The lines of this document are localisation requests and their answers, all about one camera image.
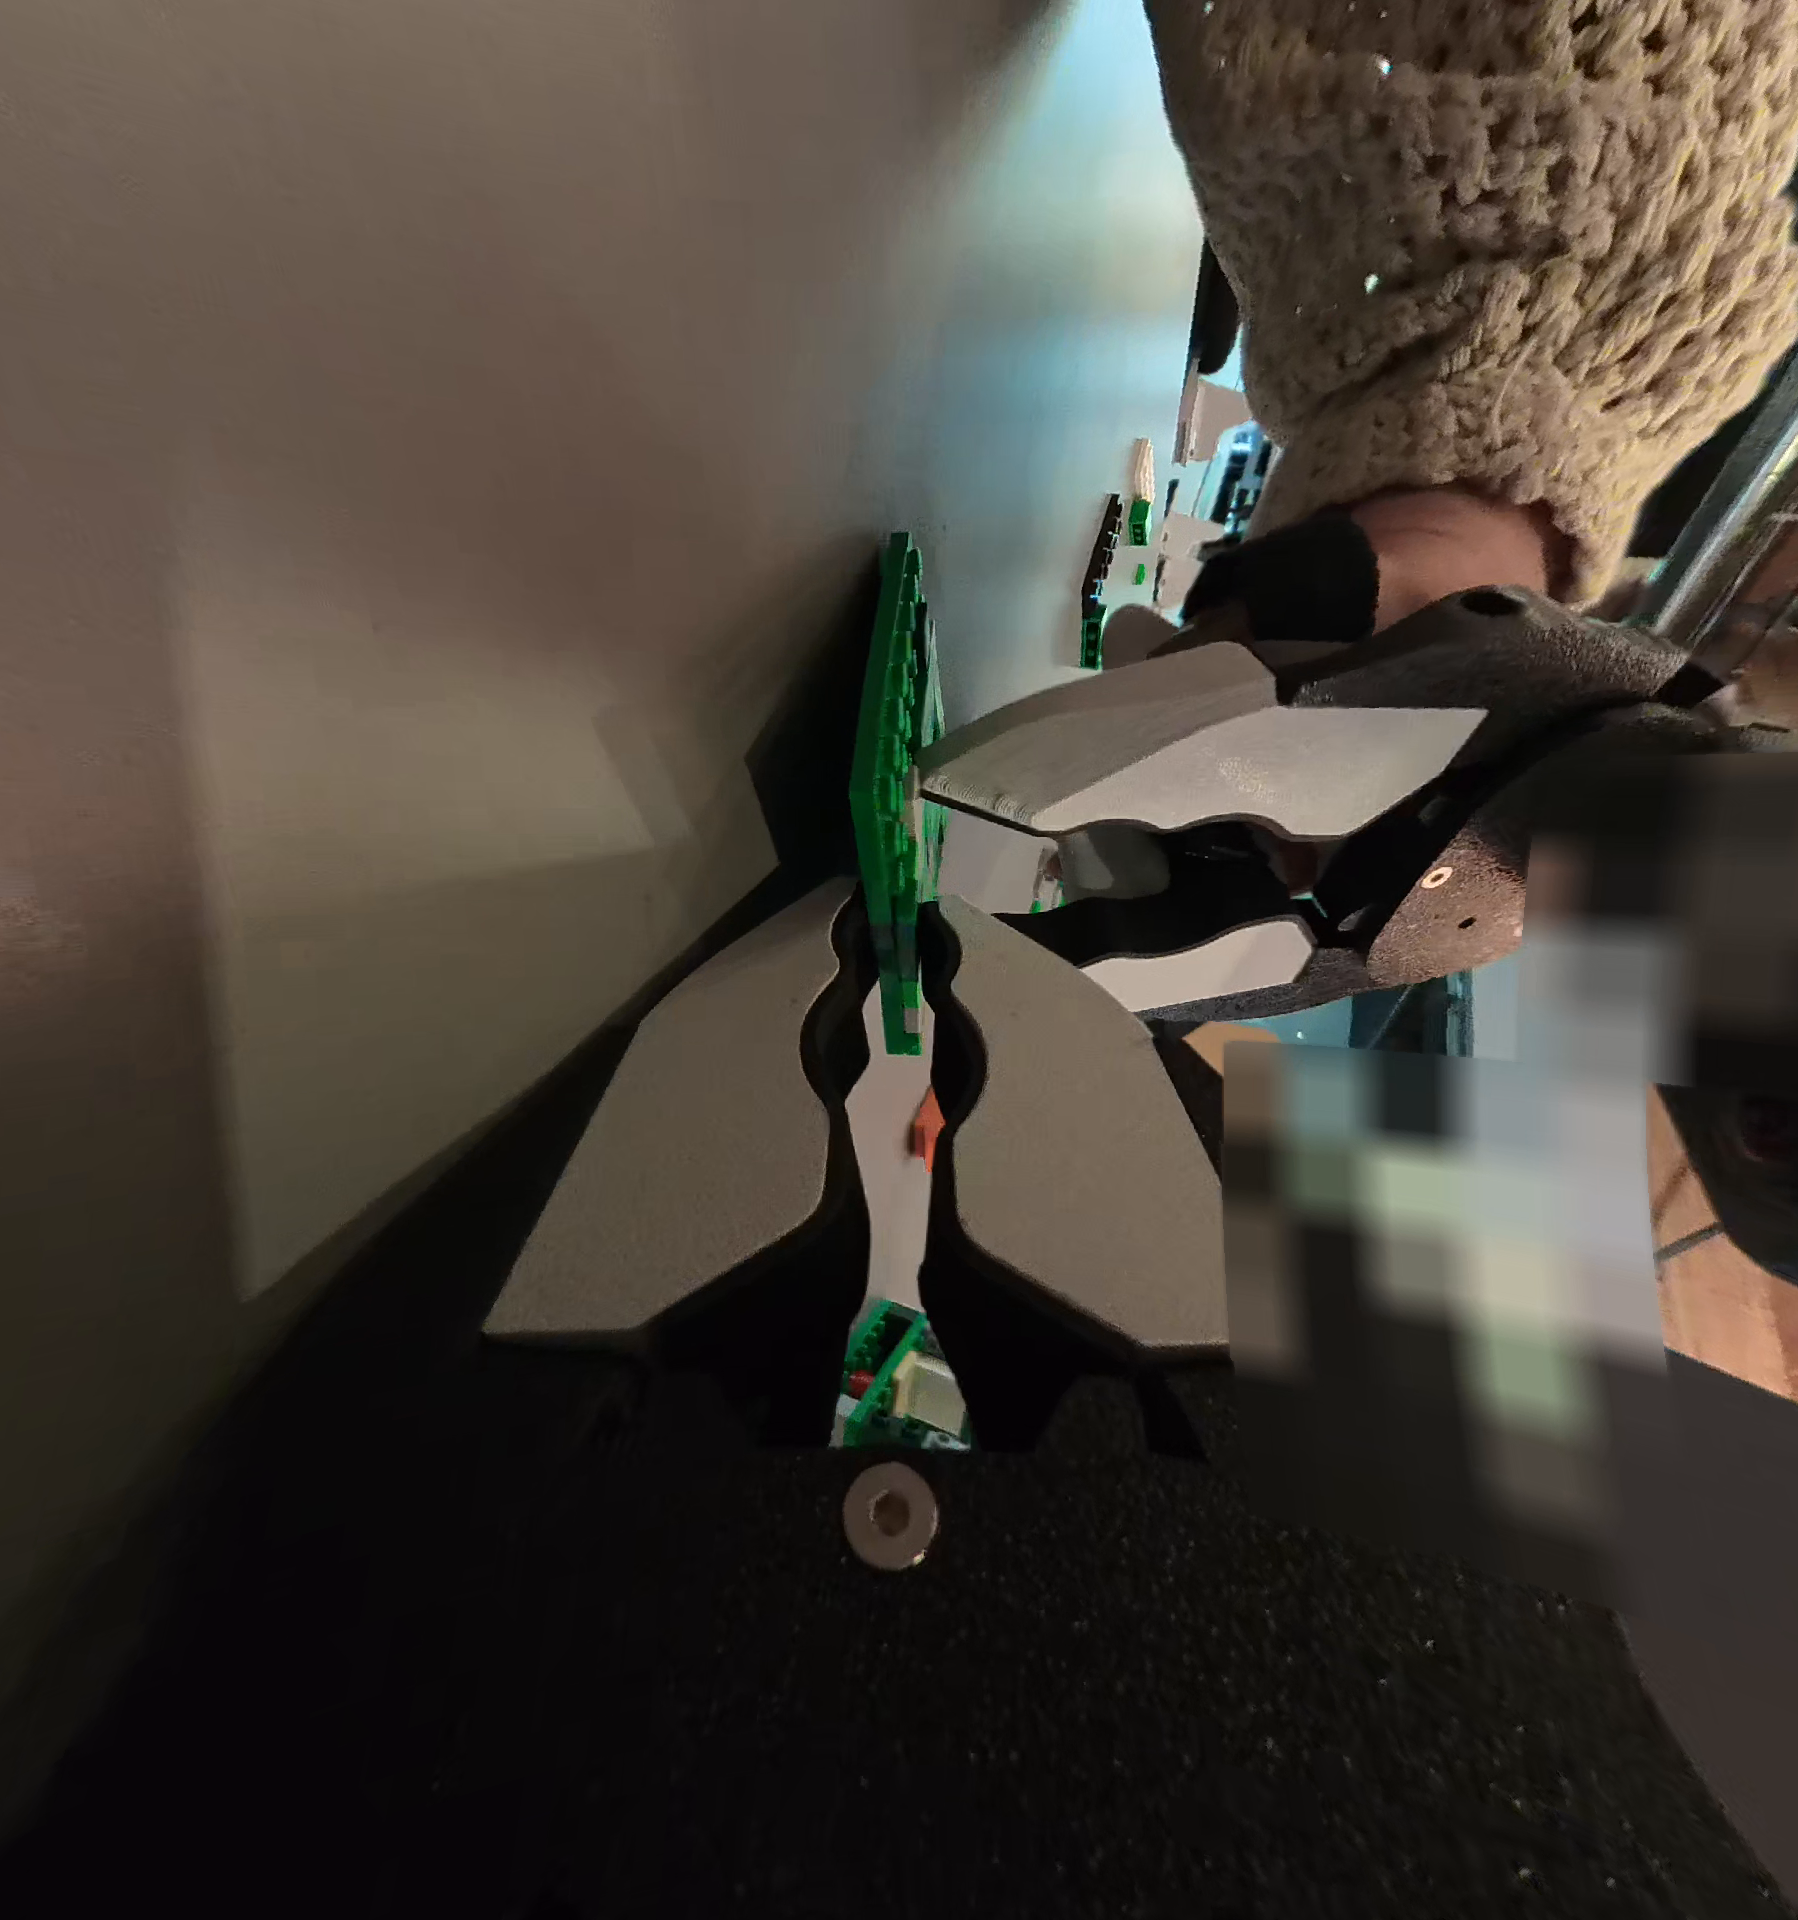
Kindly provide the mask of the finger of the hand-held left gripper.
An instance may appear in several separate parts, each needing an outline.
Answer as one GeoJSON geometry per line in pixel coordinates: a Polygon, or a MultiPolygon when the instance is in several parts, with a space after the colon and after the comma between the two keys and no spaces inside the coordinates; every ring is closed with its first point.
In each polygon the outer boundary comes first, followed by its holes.
{"type": "Polygon", "coordinates": [[[993,924],[1065,953],[1132,1014],[1290,989],[1319,953],[1309,917],[1260,891],[1222,903],[1209,891],[1057,883],[1030,910],[993,910],[993,924]]]}
{"type": "Polygon", "coordinates": [[[1435,779],[1488,710],[1324,710],[1277,697],[1277,676],[1205,641],[1166,662],[1100,670],[913,753],[913,793],[1022,827],[1150,827],[1186,837],[1251,823],[1285,842],[1345,842],[1435,779]]]}

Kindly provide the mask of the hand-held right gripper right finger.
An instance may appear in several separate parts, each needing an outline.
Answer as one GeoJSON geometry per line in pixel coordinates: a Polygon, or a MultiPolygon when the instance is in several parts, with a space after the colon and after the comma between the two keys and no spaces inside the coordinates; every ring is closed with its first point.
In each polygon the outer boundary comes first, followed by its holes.
{"type": "Polygon", "coordinates": [[[931,932],[959,1249],[1117,1359],[1222,1350],[1222,1174],[1150,1020],[964,897],[931,932]]]}

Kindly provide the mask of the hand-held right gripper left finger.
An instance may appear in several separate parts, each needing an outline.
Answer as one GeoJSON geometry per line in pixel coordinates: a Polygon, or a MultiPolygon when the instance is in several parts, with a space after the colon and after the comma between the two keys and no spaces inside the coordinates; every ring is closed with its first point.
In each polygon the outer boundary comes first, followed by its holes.
{"type": "Polygon", "coordinates": [[[694,965],[632,1020],[482,1339],[642,1350],[666,1314],[825,1222],[856,1183],[865,1006],[847,876],[694,965]]]}

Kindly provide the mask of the green tiled lego plate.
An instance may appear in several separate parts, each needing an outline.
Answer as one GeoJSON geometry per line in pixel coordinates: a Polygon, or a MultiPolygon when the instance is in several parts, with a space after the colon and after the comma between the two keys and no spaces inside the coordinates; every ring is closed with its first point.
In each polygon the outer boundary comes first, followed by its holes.
{"type": "Polygon", "coordinates": [[[940,676],[923,550],[912,534],[889,534],[847,762],[847,823],[889,1057],[923,1057],[931,1006],[913,965],[913,917],[923,903],[937,903],[947,807],[913,791],[913,772],[937,739],[940,676]]]}

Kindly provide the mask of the person's left forearm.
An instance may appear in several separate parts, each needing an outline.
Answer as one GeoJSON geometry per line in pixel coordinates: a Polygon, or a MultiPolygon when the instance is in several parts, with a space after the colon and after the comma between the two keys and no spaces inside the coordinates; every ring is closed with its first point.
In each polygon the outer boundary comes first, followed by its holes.
{"type": "Polygon", "coordinates": [[[1588,606],[1798,338],[1798,0],[1155,0],[1242,307],[1260,534],[1461,486],[1588,606]]]}

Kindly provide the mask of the green lego building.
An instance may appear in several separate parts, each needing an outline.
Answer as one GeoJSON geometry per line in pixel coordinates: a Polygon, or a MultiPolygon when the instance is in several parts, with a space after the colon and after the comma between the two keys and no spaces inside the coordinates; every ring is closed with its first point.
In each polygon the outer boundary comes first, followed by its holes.
{"type": "Polygon", "coordinates": [[[967,1452],[964,1384],[913,1302],[879,1299],[842,1350],[835,1452],[967,1452]]]}

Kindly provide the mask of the person's left hand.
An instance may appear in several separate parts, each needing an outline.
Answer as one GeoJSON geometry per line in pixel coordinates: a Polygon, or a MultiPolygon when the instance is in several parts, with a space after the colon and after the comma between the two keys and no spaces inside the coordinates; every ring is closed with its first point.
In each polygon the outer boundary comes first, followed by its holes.
{"type": "Polygon", "coordinates": [[[1375,552],[1375,627],[1461,592],[1461,588],[1540,588],[1570,583],[1570,543],[1553,506],[1478,486],[1393,486],[1349,506],[1375,552]]]}

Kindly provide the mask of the metal tube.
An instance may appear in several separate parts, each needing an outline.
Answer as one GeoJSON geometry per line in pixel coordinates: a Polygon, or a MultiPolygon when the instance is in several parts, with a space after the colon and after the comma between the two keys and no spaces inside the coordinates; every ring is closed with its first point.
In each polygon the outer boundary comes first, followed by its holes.
{"type": "Polygon", "coordinates": [[[1774,632],[1798,632],[1798,350],[1651,565],[1629,621],[1677,655],[1674,703],[1726,689],[1774,632]]]}

